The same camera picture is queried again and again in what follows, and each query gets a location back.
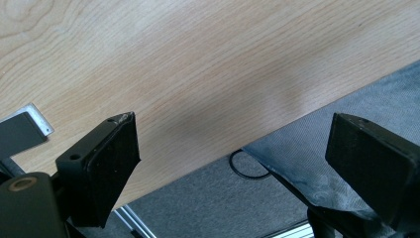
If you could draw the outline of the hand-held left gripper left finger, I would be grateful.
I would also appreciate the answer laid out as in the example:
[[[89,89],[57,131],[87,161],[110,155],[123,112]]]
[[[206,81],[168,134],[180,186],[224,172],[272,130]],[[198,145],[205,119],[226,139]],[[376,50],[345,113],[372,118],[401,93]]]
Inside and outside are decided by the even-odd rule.
[[[61,154],[55,164],[73,224],[104,227],[140,161],[133,112],[104,120]]]

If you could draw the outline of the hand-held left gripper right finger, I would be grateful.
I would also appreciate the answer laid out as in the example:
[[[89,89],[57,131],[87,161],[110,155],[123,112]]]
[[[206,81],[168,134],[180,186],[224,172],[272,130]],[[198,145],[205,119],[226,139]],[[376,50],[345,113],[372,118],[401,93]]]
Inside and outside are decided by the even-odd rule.
[[[326,161],[388,226],[420,231],[420,146],[358,116],[333,116]]]

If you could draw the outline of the aluminium profile bar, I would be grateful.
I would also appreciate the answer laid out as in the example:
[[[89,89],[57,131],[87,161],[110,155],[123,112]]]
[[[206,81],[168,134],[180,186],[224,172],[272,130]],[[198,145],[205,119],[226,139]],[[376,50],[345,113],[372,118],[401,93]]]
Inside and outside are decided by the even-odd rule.
[[[114,213],[128,227],[134,238],[157,238],[156,234],[129,205],[121,206],[114,210]]]
[[[308,223],[299,223],[286,230],[263,236],[263,238],[314,238],[314,233]]]

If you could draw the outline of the silver metal plate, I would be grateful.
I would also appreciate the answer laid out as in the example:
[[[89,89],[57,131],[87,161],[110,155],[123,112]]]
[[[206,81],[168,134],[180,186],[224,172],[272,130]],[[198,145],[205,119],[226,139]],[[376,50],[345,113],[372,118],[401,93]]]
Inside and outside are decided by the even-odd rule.
[[[16,112],[10,115],[10,118],[22,113],[28,113],[45,136],[48,136],[54,132],[52,125],[33,103],[29,103],[18,109]]]

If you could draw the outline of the black clamp block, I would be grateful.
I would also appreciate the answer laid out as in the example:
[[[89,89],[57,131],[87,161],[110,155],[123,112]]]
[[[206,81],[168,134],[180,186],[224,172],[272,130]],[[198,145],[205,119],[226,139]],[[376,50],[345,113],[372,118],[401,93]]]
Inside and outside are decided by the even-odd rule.
[[[0,159],[33,148],[47,140],[28,112],[0,123]]]

